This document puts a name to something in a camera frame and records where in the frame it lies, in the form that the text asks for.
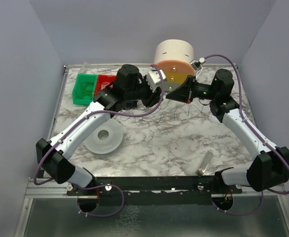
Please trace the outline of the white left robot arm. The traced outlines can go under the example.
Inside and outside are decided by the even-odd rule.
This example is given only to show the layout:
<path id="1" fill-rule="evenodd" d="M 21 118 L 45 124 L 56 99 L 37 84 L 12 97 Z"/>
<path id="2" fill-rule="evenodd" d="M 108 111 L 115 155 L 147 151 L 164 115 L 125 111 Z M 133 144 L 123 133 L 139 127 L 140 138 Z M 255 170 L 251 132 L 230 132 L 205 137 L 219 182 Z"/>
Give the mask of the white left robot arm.
<path id="1" fill-rule="evenodd" d="M 152 71 L 142 76 L 139 69 L 124 64 L 118 70 L 116 79 L 100 90 L 86 110 L 64 131 L 49 141 L 41 138 L 36 143 L 38 167 L 35 173 L 43 169 L 51 180 L 58 184 L 70 182 L 82 188 L 90 185 L 94 176 L 86 169 L 72 164 L 69 160 L 80 144 L 99 126 L 121 112 L 128 102 L 142 101 L 151 108 L 145 116 L 154 112 L 164 96 L 166 76 L 152 64 Z"/>

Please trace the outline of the white perforated cable spool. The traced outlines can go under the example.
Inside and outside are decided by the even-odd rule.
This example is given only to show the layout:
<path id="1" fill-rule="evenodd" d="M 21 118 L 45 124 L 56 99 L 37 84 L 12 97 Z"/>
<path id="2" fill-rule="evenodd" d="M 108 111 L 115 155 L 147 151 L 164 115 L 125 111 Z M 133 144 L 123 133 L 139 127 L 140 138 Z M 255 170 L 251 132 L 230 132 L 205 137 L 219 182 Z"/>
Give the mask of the white perforated cable spool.
<path id="1" fill-rule="evenodd" d="M 96 155 L 106 155 L 115 151 L 123 142 L 122 125 L 110 119 L 95 129 L 84 141 L 85 147 Z"/>

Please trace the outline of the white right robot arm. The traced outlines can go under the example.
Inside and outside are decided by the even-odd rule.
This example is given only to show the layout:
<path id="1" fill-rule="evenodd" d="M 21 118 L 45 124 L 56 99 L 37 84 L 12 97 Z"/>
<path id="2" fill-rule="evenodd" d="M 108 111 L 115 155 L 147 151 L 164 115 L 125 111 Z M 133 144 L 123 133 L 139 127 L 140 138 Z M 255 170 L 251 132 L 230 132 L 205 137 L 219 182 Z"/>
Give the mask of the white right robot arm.
<path id="1" fill-rule="evenodd" d="M 213 116 L 229 128 L 245 146 L 253 158 L 251 165 L 235 166 L 220 171 L 225 185 L 240 185 L 260 192 L 289 180 L 289 149 L 278 147 L 267 139 L 245 116 L 233 99 L 232 73 L 227 69 L 216 71 L 211 84 L 197 82 L 188 76 L 184 83 L 170 92 L 166 98 L 191 103 L 195 98 L 207 99 Z"/>

